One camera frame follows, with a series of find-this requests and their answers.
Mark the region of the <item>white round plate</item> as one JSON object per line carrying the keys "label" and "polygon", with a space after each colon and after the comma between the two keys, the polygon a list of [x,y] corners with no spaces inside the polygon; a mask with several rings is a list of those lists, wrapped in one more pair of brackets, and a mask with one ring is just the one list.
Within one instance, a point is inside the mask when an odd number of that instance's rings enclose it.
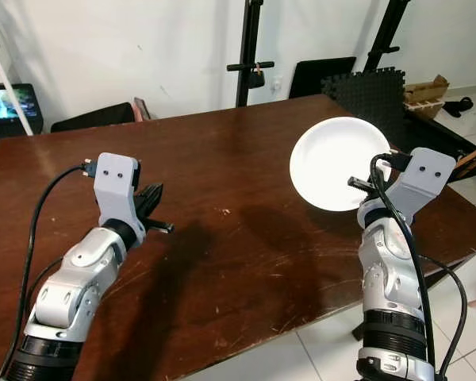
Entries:
{"label": "white round plate", "polygon": [[290,178],[311,206],[333,213],[355,210],[367,192],[351,187],[349,179],[367,180],[370,160],[390,149],[386,135],[371,123],[329,117],[299,137],[290,156]]}

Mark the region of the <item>black foam puzzle mat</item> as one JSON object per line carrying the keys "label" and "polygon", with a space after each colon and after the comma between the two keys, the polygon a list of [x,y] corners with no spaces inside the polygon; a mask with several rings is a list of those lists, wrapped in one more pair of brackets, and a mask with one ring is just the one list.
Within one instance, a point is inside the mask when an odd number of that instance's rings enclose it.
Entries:
{"label": "black foam puzzle mat", "polygon": [[376,126],[397,145],[405,137],[404,85],[403,71],[383,67],[324,77],[321,93]]}

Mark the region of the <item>reddish brown book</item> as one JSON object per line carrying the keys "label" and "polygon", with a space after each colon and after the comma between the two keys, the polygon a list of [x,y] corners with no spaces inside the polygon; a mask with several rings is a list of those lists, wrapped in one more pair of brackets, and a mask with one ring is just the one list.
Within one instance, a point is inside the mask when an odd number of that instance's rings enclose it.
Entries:
{"label": "reddish brown book", "polygon": [[142,98],[135,97],[132,101],[134,117],[137,122],[144,122],[154,120],[155,116],[152,115],[147,107],[146,102]]}

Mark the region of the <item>black chair back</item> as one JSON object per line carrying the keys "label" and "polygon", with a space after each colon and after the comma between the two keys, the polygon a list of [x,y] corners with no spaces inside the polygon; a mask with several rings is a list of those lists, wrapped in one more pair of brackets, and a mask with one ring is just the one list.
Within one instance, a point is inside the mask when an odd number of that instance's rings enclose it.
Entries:
{"label": "black chair back", "polygon": [[76,129],[88,129],[105,125],[118,125],[136,122],[136,116],[132,104],[122,102],[113,106],[104,106],[96,111],[90,111],[67,120],[56,122],[51,125],[51,133],[65,132]]}

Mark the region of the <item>brown wooden chair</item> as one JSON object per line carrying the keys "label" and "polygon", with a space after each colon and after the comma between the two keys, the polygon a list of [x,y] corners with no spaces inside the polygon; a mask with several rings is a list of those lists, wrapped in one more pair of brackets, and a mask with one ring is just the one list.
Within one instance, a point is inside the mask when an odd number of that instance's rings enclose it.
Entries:
{"label": "brown wooden chair", "polygon": [[474,175],[476,175],[476,149],[469,153],[469,155],[460,157],[460,159],[457,160],[448,182],[453,183],[466,180],[467,178],[474,177]]}

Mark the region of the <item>brown cardboard box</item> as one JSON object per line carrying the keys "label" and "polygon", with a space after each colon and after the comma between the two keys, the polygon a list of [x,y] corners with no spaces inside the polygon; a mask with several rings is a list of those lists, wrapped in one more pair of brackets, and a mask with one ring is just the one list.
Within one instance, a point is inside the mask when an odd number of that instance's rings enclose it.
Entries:
{"label": "brown cardboard box", "polygon": [[405,108],[419,117],[434,119],[444,106],[443,100],[449,82],[441,75],[426,83],[414,83],[404,87]]}

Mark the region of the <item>black flat board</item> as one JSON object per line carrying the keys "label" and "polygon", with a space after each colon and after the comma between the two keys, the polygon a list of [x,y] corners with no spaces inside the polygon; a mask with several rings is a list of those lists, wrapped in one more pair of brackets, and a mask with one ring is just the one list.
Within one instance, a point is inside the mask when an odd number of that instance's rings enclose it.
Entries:
{"label": "black flat board", "polygon": [[294,68],[288,98],[321,94],[322,80],[350,73],[356,60],[354,56],[347,56],[298,62]]}

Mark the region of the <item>black tablet with lit screen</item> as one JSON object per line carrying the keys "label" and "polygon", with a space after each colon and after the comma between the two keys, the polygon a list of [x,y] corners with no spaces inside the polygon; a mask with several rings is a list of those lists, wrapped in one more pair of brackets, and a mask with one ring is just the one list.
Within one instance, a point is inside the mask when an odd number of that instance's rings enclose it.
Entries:
{"label": "black tablet with lit screen", "polygon": [[[37,131],[43,128],[43,115],[41,113],[37,94],[30,83],[14,83],[12,86],[14,97],[20,102],[21,112],[25,115],[30,127]],[[14,108],[12,95],[0,84],[0,125],[12,123],[19,125],[19,114]]]}

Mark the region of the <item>black object on floor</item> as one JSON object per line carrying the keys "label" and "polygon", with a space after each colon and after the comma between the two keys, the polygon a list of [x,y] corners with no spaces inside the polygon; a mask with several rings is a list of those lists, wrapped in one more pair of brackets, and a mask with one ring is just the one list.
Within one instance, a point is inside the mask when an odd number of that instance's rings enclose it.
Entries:
{"label": "black object on floor", "polygon": [[447,101],[443,105],[443,109],[449,116],[460,117],[464,112],[474,108],[474,101],[470,97],[463,97],[458,101]]}

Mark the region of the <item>black hanging padlock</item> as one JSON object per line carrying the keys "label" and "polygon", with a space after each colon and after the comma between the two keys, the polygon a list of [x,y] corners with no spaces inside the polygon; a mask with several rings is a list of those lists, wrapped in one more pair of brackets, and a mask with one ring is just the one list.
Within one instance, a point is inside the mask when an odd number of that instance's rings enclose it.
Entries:
{"label": "black hanging padlock", "polygon": [[248,80],[246,80],[246,87],[249,90],[255,90],[256,88],[263,87],[266,84],[266,77],[263,75],[263,69],[261,66],[256,64],[252,69],[249,70]]}

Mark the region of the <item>black slanted stand pole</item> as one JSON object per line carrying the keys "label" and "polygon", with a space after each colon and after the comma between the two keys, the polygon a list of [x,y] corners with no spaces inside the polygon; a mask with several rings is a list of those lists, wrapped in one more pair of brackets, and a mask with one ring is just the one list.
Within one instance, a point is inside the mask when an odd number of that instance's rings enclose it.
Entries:
{"label": "black slanted stand pole", "polygon": [[393,46],[393,38],[401,24],[401,19],[404,17],[406,5],[409,4],[409,1],[411,0],[388,0],[376,37],[367,53],[363,71],[377,69],[384,54],[400,51],[400,47]]}

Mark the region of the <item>black stand pole with crossbar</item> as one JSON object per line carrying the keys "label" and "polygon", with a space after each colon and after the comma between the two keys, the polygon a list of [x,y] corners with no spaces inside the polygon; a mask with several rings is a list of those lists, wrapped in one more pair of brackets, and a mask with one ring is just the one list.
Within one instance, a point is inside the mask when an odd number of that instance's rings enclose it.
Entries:
{"label": "black stand pole with crossbar", "polygon": [[250,88],[246,87],[246,80],[248,80],[249,70],[256,64],[260,65],[261,69],[273,68],[274,66],[274,61],[257,62],[255,60],[256,44],[259,39],[259,19],[263,3],[264,0],[245,1],[239,63],[226,66],[227,71],[238,73],[235,108],[248,105],[248,92]]}

